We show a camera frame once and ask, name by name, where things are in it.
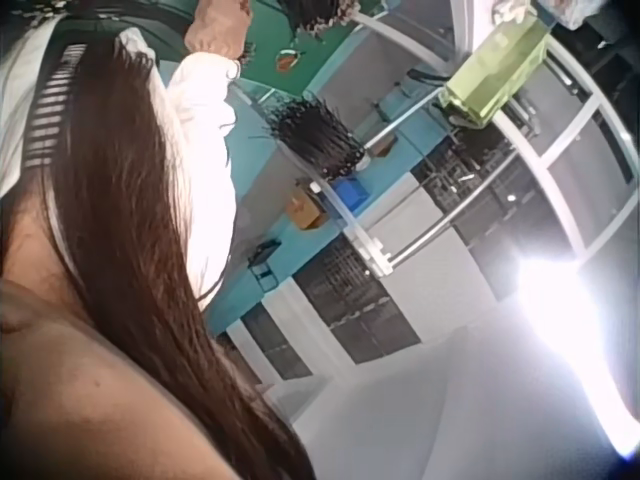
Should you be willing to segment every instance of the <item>metal rail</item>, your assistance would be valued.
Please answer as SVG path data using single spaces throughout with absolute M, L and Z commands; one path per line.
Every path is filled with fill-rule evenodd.
M 454 220 L 462 211 L 471 205 L 478 196 L 484 192 L 489 186 L 500 176 L 502 172 L 506 170 L 506 168 L 511 165 L 511 163 L 518 157 L 518 152 L 514 150 L 509 154 L 509 156 L 500 164 L 498 168 L 496 168 L 491 174 L 480 184 L 478 188 L 476 188 L 467 198 L 465 198 L 460 204 L 451 210 L 448 214 L 442 217 L 438 222 L 429 227 L 422 235 L 420 235 L 414 242 L 410 245 L 407 245 L 405 248 L 400 250 L 396 255 L 392 256 L 389 259 L 389 263 L 393 268 L 396 268 L 398 265 L 403 264 L 411 257 L 416 255 L 420 250 L 429 245 L 433 240 L 437 238 L 443 228 L 448 226 L 452 220 Z
M 427 94 L 422 99 L 418 100 L 418 102 L 416 102 L 411 108 L 405 111 L 398 118 L 393 119 L 389 125 L 384 127 L 371 140 L 365 143 L 364 148 L 369 150 L 370 148 L 374 147 L 376 143 L 382 140 L 389 133 L 393 132 L 396 128 L 400 126 L 400 124 L 402 124 L 405 120 L 407 120 L 411 115 L 416 113 L 418 110 L 424 107 L 427 103 L 433 100 L 441 91 L 442 91 L 442 87 L 438 87 L 434 91 Z

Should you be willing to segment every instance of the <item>black bristle brush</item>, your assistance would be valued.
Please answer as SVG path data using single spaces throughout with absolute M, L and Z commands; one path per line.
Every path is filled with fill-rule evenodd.
M 314 97 L 280 105 L 267 117 L 271 135 L 328 181 L 353 173 L 365 149 L 349 129 Z
M 360 10 L 358 0 L 278 0 L 291 30 L 314 36 L 337 24 L 346 24 Z
M 242 51 L 242 55 L 238 57 L 238 62 L 243 67 L 247 66 L 253 60 L 254 55 L 256 54 L 256 45 L 252 42 L 245 42 L 244 50 Z

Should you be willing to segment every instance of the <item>green box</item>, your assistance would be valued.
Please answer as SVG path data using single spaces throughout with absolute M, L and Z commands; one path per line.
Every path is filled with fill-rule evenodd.
M 498 25 L 447 82 L 440 101 L 486 126 L 544 61 L 549 31 L 535 16 Z

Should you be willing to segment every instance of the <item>white fabric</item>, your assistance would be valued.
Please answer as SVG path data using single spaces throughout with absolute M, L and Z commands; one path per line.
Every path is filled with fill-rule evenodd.
M 53 29 L 64 15 L 30 30 L 0 65 L 0 198 L 20 178 L 23 135 Z
M 136 28 L 120 35 L 129 51 L 155 54 Z M 176 162 L 176 208 L 187 222 L 187 268 L 196 297 L 218 281 L 227 263 L 236 214 L 235 190 L 224 137 L 236 117 L 227 103 L 236 62 L 211 53 L 185 58 L 164 87 L 157 68 L 149 89 Z M 215 292 L 200 302 L 206 307 Z
M 7 92 L 2 97 L 3 107 L 9 107 L 0 111 L 2 195 L 20 175 L 27 113 L 44 50 L 60 18 L 30 32 L 23 40 L 26 47 L 14 52 L 2 66 L 0 85 Z M 155 60 L 155 53 L 138 29 L 125 30 L 120 38 L 127 50 L 144 52 Z M 12 63 L 15 65 L 9 71 L 7 64 Z M 180 226 L 186 229 L 187 268 L 198 298 L 219 280 L 231 246 L 236 204 L 224 137 L 236 119 L 225 98 L 229 82 L 238 73 L 237 62 L 194 53 L 180 64 L 168 88 L 156 68 L 149 81 L 154 108 L 166 133 L 169 158 L 175 162 L 175 209 Z M 52 220 L 55 233 L 55 216 Z M 201 300 L 201 308 L 214 293 Z

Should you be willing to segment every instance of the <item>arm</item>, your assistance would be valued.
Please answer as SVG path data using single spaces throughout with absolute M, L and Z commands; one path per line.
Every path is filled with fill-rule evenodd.
M 201 0 L 185 37 L 192 54 L 168 88 L 184 140 L 181 170 L 190 195 L 187 266 L 201 308 L 217 290 L 233 236 L 235 190 L 224 136 L 236 117 L 225 99 L 229 83 L 240 74 L 235 59 L 244 50 L 250 22 L 245 0 Z

